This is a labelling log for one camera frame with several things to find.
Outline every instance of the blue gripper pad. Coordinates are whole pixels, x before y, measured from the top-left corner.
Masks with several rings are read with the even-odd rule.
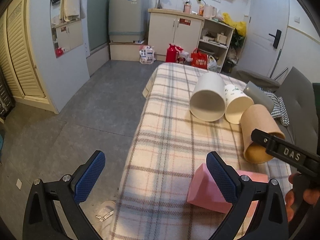
[[[212,154],[212,152],[207,154],[206,164],[224,199],[229,203],[235,204],[238,199],[236,185],[221,166],[217,158]]]
[[[106,157],[103,152],[100,152],[76,184],[73,198],[77,204],[87,200],[105,164]]]

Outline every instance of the plaid tablecloth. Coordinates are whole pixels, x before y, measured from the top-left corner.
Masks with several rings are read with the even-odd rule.
[[[259,165],[244,160],[240,125],[224,117],[203,122],[191,114],[189,98],[206,72],[171,63],[155,71],[121,179],[111,240],[208,239],[225,215],[188,204],[186,199],[195,170],[210,151],[217,151],[236,170],[276,178],[284,194],[291,188],[289,165],[276,159]],[[245,87],[241,81],[221,77],[225,84]],[[244,234],[250,220],[245,219],[236,238]]]

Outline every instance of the human hand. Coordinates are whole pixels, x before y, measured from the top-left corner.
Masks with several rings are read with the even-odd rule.
[[[289,182],[293,184],[293,177],[297,175],[296,174],[291,174],[289,176]],[[315,206],[316,203],[318,202],[318,199],[320,197],[320,189],[306,189],[303,193],[303,199],[305,202],[307,202],[310,205]],[[285,200],[285,209],[287,210],[287,217],[288,217],[288,222],[290,222],[294,216],[294,211],[291,208],[292,204],[294,203],[294,193],[293,190],[290,190],[284,197]]]

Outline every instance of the red bag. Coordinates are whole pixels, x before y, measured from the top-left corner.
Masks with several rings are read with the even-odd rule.
[[[199,49],[195,49],[193,53],[191,53],[191,66],[207,69],[208,65],[208,55],[203,54],[199,51]]]

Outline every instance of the silver bolt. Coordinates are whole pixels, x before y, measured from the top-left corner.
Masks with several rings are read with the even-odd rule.
[[[70,175],[64,175],[62,178],[63,181],[69,181],[70,179],[71,179]]]
[[[273,185],[278,185],[278,181],[277,181],[276,179],[272,179],[272,180],[271,180],[271,183],[272,183]]]
[[[40,179],[35,179],[34,181],[33,181],[33,184],[35,184],[35,185],[38,185],[40,183]]]
[[[247,175],[242,175],[241,176],[241,179],[243,180],[243,181],[249,181],[249,176],[247,176]]]

